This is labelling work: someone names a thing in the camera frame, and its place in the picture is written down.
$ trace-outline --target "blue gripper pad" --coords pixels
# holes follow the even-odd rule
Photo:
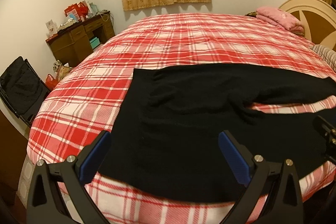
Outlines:
[[[111,147],[111,140],[111,133],[102,131],[92,144],[85,146],[79,153],[75,170],[81,185],[92,181]]]
[[[237,182],[247,187],[251,181],[252,154],[246,147],[240,145],[228,131],[224,131],[219,134],[218,144],[222,154],[236,177]],[[247,156],[248,158],[245,159],[238,149],[244,149],[243,152],[245,157]]]

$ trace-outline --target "striped pillow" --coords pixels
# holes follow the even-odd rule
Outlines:
[[[322,45],[315,45],[312,47],[312,50],[316,52],[334,71],[336,71],[335,51]]]

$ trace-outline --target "bed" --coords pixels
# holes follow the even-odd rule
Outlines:
[[[132,80],[133,68],[245,63],[303,72],[336,80],[336,73],[310,48],[314,43],[252,17],[172,14],[131,25],[87,57],[51,92],[31,128],[33,163],[60,162],[77,155],[101,130],[112,129]],[[271,113],[317,112],[336,106],[336,97],[310,105],[253,105]],[[334,180],[336,166],[325,162],[300,180],[303,200]],[[115,223],[218,224],[233,203],[181,203],[154,197],[96,174],[86,189],[105,217]],[[261,197],[249,221],[254,221]]]

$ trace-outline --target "black cloth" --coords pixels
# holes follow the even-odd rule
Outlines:
[[[220,152],[219,133],[229,130],[268,161],[292,159],[303,178],[325,161],[325,141],[312,121],[321,115],[333,123],[336,109],[266,114],[248,107],[253,102],[314,103],[330,95],[336,95],[331,78],[264,66],[134,69],[99,172],[169,199],[236,201],[244,187]]]
[[[20,115],[24,115],[46,89],[21,56],[0,76],[0,85],[9,103]]]

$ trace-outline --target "bed frame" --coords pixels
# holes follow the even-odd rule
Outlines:
[[[288,0],[280,6],[299,19],[305,37],[336,51],[336,10],[323,0]]]

